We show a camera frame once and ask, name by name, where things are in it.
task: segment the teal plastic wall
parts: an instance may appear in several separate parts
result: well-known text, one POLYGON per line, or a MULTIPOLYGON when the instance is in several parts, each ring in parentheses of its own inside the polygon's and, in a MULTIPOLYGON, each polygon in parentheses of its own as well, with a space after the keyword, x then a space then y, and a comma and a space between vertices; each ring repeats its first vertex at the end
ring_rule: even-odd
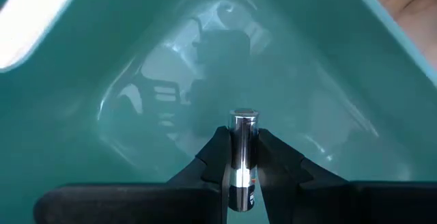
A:
MULTIPOLYGON (((0 73, 0 222, 66 183, 164 182, 236 107, 349 180, 436 180, 432 72, 372 3, 72 0, 0 73)), ((265 223, 256 198, 229 222, 265 223)))

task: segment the metal pin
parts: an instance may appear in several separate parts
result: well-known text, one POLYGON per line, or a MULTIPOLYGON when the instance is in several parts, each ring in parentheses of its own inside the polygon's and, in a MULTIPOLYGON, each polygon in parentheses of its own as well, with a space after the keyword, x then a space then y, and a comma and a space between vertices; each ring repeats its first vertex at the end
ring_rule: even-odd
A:
POLYGON ((258 112, 236 109, 229 113, 231 133, 231 187, 229 207, 238 212, 250 210, 255 204, 256 143, 258 112))

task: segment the teal plastic container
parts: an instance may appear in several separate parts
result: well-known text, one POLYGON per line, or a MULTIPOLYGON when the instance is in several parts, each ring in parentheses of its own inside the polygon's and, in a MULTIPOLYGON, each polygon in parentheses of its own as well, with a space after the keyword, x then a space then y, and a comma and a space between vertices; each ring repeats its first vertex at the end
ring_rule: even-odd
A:
MULTIPOLYGON (((62 184, 164 182, 236 107, 346 179, 437 180, 435 83, 376 0, 70 0, 0 73, 0 223, 62 184)), ((256 200, 229 223, 266 223, 256 200)))

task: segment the wooden surface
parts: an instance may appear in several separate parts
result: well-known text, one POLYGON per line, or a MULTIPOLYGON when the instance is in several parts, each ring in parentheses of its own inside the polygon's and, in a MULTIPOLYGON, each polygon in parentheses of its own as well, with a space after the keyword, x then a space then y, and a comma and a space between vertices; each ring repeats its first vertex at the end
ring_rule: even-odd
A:
POLYGON ((437 0, 379 0, 437 68, 437 0))

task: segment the metal cylinder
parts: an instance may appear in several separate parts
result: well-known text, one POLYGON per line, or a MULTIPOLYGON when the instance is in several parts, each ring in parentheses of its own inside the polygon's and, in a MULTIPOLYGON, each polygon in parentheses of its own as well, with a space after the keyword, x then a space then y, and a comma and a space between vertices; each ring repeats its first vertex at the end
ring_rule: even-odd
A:
POLYGON ((229 207, 243 212, 255 204, 258 112, 253 109, 230 111, 229 132, 232 148, 229 207))

